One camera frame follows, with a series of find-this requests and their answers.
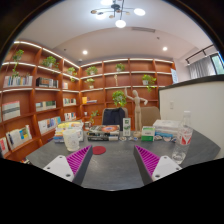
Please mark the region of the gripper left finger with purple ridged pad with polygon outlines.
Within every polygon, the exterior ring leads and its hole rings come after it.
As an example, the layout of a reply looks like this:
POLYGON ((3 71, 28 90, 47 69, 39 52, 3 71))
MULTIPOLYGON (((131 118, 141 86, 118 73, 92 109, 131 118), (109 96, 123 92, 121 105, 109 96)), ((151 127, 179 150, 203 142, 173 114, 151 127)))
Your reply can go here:
POLYGON ((44 167, 44 170, 77 185, 81 185, 92 155, 93 149, 89 145, 68 156, 57 156, 44 167))

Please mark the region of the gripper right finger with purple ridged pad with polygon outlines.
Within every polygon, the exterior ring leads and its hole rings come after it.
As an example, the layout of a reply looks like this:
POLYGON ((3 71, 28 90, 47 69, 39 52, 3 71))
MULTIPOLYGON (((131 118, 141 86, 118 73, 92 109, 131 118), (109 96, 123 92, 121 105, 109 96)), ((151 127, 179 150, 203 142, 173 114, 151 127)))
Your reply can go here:
POLYGON ((138 145, 134 146, 134 157, 144 185, 181 170, 167 155, 159 157, 138 145))

